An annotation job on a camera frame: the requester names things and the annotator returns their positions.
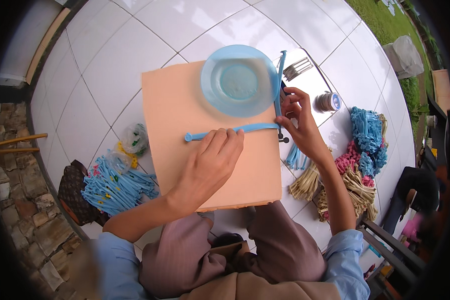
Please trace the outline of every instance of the light blue shirt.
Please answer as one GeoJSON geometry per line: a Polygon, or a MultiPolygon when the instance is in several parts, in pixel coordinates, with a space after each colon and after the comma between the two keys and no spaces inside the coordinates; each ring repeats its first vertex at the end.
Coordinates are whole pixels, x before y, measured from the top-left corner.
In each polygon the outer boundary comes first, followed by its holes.
{"type": "MultiPolygon", "coordinates": [[[[342,231],[331,237],[325,252],[328,267],[323,281],[336,285],[342,299],[361,300],[370,295],[359,266],[362,238],[358,230],[342,231]]],[[[96,251],[102,268],[102,300],[157,299],[138,281],[140,261],[135,256],[132,243],[103,232],[98,237],[96,251]]]]}

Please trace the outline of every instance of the bundle of pink plastic ties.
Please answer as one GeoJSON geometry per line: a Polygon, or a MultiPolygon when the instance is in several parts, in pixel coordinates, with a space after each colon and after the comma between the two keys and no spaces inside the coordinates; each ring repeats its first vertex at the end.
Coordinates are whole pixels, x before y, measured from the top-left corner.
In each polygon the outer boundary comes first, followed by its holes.
{"type": "MultiPolygon", "coordinates": [[[[335,165],[337,166],[338,172],[340,175],[343,175],[347,170],[348,166],[353,167],[355,164],[358,164],[360,160],[360,153],[357,152],[357,147],[355,146],[355,142],[352,140],[348,143],[347,153],[335,159],[335,165]]],[[[362,177],[362,183],[364,186],[373,187],[375,183],[373,179],[365,175],[362,177]]]]}

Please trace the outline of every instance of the forearm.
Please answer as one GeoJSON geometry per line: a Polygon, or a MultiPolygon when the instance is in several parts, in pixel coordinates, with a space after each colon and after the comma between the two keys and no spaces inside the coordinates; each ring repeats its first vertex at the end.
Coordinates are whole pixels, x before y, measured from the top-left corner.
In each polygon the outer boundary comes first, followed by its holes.
{"type": "Polygon", "coordinates": [[[147,231],[184,217],[171,208],[170,197],[167,194],[119,213],[105,223],[102,231],[135,243],[147,231]]]}
{"type": "Polygon", "coordinates": [[[331,153],[315,162],[327,193],[328,215],[332,235],[355,229],[356,218],[347,188],[338,173],[331,153]]]}

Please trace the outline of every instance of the black bag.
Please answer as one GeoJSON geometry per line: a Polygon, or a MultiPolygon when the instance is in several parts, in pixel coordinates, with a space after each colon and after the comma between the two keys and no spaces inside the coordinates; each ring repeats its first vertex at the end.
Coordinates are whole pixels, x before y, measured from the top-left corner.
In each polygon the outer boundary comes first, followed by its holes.
{"type": "Polygon", "coordinates": [[[87,202],[81,191],[85,190],[84,177],[88,176],[87,169],[78,160],[72,161],[63,170],[63,176],[58,188],[58,199],[65,211],[79,226],[96,221],[104,225],[108,220],[106,213],[100,211],[87,202]]]}

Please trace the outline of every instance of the wooden board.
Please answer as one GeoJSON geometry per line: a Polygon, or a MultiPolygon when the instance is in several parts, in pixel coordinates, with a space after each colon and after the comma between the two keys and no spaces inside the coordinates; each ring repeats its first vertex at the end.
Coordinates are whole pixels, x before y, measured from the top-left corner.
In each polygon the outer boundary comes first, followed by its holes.
{"type": "MultiPolygon", "coordinates": [[[[271,105],[255,117],[230,117],[211,106],[200,88],[204,62],[178,64],[142,73],[143,111],[151,157],[162,195],[177,183],[188,154],[199,141],[192,134],[251,123],[273,123],[271,105]]],[[[282,197],[276,129],[245,134],[244,150],[227,183],[198,211],[265,205],[282,197]]]]}

